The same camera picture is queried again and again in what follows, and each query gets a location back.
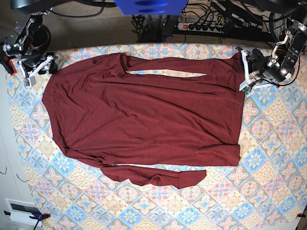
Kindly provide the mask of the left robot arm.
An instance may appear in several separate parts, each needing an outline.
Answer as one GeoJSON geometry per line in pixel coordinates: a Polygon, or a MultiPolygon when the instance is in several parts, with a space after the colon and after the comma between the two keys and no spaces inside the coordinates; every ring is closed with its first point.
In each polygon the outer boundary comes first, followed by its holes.
{"type": "Polygon", "coordinates": [[[261,11],[270,12],[266,21],[270,33],[276,36],[273,23],[287,20],[290,26],[281,31],[275,40],[275,47],[269,56],[258,49],[252,53],[238,47],[243,62],[244,81],[239,90],[246,96],[255,89],[270,86],[288,86],[299,73],[300,55],[307,47],[307,7],[299,0],[253,0],[251,5],[261,11]]]}

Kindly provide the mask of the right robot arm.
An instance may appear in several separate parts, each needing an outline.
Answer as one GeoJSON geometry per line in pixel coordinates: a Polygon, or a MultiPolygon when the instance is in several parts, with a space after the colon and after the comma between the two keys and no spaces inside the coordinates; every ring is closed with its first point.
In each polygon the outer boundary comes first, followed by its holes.
{"type": "Polygon", "coordinates": [[[0,44],[0,63],[14,75],[16,69],[11,60],[16,58],[23,75],[25,87],[36,84],[37,74],[55,74],[57,56],[47,49],[51,43],[50,30],[43,25],[43,16],[53,12],[53,7],[65,4],[65,0],[12,0],[11,8],[21,13],[11,34],[0,44]]]}

